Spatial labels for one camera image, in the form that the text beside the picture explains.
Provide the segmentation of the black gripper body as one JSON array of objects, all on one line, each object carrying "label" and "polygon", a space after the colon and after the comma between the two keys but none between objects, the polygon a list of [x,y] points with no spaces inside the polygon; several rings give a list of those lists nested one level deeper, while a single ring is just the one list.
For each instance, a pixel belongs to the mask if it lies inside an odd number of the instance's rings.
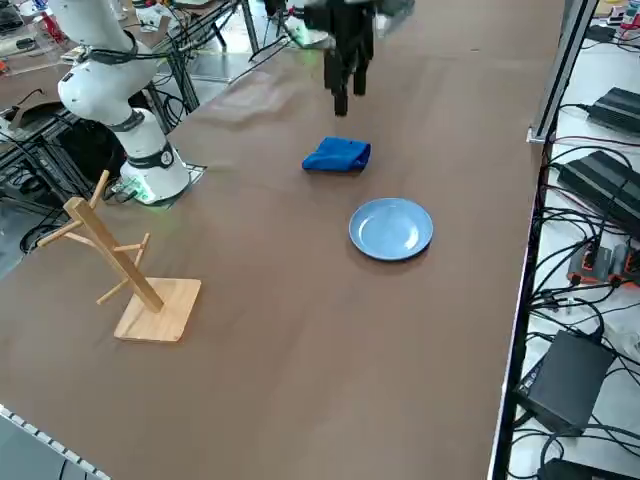
[{"label": "black gripper body", "polygon": [[330,4],[331,34],[344,62],[369,63],[373,57],[373,4]]}]

